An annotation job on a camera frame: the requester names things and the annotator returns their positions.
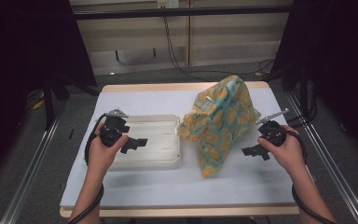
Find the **person's right hand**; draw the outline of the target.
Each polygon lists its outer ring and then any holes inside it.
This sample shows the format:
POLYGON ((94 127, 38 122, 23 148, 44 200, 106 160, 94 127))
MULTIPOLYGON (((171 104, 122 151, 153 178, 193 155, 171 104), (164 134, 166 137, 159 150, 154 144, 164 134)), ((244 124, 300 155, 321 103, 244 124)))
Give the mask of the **person's right hand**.
POLYGON ((289 175, 298 175, 301 172, 307 172, 302 147, 294 136, 287 134, 285 142, 280 147, 274 146, 262 137, 258 137, 257 142, 272 153, 276 161, 289 175))

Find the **black horizontal bar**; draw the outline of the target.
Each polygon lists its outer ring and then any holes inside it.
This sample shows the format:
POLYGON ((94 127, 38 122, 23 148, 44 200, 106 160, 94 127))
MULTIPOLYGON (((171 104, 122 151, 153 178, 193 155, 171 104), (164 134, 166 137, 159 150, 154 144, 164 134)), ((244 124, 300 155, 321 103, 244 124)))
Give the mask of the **black horizontal bar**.
POLYGON ((292 6, 192 7, 192 8, 77 12, 74 14, 74 17, 77 20, 109 20, 109 19, 135 19, 135 18, 155 18, 155 17, 286 13, 286 12, 290 12, 292 9, 293 9, 292 6))

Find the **white wall socket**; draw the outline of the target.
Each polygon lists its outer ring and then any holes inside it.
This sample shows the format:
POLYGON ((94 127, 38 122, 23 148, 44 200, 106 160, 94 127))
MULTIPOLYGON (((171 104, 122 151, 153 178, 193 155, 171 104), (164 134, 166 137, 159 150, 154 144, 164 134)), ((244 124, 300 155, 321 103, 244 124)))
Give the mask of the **white wall socket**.
POLYGON ((158 8, 179 8, 179 0, 157 0, 158 8))

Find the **teal bag with orange print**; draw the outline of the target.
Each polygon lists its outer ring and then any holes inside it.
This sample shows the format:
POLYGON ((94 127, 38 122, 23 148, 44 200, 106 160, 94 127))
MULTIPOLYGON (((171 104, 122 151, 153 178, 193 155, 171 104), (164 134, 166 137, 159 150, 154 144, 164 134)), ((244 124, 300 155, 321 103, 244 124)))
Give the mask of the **teal bag with orange print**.
POLYGON ((260 116, 244 81, 230 76, 197 95, 177 133, 181 138, 200 142, 200 173, 208 178, 222 169, 233 143, 260 116))

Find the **black metal stand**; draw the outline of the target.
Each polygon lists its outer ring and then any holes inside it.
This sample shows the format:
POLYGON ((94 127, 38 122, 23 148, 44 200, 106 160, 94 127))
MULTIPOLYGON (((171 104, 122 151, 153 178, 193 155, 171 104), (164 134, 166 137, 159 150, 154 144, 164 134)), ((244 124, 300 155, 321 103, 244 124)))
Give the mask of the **black metal stand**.
POLYGON ((47 81, 45 82, 43 92, 44 92, 44 102, 45 102, 46 117, 47 117, 46 129, 48 130, 54 121, 54 108, 52 103, 51 87, 49 86, 47 81))

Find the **white plastic tray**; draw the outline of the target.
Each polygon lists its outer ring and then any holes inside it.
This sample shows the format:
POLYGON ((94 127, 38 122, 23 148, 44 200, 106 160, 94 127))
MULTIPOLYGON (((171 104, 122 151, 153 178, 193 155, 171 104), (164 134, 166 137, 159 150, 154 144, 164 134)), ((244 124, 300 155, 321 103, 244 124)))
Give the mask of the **white plastic tray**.
POLYGON ((146 139, 144 147, 118 152, 109 172, 134 170, 176 169, 182 159, 180 139, 175 115, 129 116, 124 118, 129 126, 127 135, 134 139, 146 139))

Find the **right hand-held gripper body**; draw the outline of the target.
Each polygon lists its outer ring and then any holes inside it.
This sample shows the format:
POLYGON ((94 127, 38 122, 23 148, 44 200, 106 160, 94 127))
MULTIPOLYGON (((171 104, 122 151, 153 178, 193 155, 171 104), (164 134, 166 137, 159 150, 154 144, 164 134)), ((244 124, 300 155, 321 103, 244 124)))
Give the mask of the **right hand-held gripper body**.
POLYGON ((260 131, 262 137, 268 140, 275 147, 280 147, 284 143, 286 139, 286 132, 285 129, 283 129, 282 126, 274 119, 287 112, 289 112, 289 109, 285 108, 281 112, 266 116, 256 122, 256 124, 260 124, 258 131, 260 131))

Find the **person's left hand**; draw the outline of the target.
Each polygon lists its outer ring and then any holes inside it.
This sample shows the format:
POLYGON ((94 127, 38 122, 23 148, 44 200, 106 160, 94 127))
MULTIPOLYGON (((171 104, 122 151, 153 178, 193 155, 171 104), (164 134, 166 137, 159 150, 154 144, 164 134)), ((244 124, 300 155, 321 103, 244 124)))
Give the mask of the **person's left hand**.
POLYGON ((100 130, 103 125, 100 123, 96 130, 96 137, 91 141, 89 146, 89 163, 88 174, 92 177, 104 176, 113 163, 116 154, 127 143, 129 137, 122 135, 111 147, 103 144, 100 137, 100 130))

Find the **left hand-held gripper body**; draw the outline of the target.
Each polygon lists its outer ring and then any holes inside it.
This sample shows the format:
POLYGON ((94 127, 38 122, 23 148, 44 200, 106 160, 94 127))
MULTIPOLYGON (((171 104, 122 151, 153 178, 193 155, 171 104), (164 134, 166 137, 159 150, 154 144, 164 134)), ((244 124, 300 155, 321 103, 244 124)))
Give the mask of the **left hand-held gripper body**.
POLYGON ((111 147, 121 137, 123 133, 127 133, 130 129, 126 125, 125 118, 128 117, 120 109, 114 109, 103 114, 104 123, 100 130, 100 138, 106 147, 111 147))

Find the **pale blue table mat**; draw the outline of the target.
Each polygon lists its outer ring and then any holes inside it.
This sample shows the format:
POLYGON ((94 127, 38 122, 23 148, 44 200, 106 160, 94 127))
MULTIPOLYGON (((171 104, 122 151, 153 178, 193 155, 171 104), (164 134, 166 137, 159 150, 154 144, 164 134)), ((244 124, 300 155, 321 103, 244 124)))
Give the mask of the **pale blue table mat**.
MULTIPOLYGON (((199 92, 123 91, 100 94, 89 122, 91 130, 102 113, 115 108, 130 116, 174 114, 190 111, 199 92)), ((259 136, 257 128, 237 139, 222 169, 214 176, 200 174, 198 146, 190 141, 180 144, 182 159, 171 170, 114 171, 104 178, 104 207, 233 205, 290 203, 292 181, 271 158, 245 156, 259 136)))

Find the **black curtain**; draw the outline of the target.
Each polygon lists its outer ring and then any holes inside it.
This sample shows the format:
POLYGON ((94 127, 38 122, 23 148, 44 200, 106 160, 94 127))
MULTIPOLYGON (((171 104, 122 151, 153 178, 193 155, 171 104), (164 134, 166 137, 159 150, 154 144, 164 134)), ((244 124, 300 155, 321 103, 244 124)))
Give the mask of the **black curtain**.
POLYGON ((272 73, 316 86, 358 140, 358 0, 293 0, 272 73))
POLYGON ((68 97, 94 86, 90 59, 69 0, 0 0, 0 159, 33 90, 68 97))

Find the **wooden table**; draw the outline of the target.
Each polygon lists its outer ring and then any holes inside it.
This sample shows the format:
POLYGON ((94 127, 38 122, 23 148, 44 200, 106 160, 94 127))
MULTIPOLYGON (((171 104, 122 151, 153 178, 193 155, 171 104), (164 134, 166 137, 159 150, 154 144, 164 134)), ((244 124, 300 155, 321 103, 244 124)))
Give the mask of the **wooden table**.
MULTIPOLYGON (((209 83, 173 84, 130 84, 107 85, 102 92, 123 91, 204 91, 209 83)), ((263 215, 295 215, 298 209, 294 201, 273 204, 233 204, 233 205, 181 205, 181 206, 132 206, 104 207, 104 217, 243 217, 263 215)))

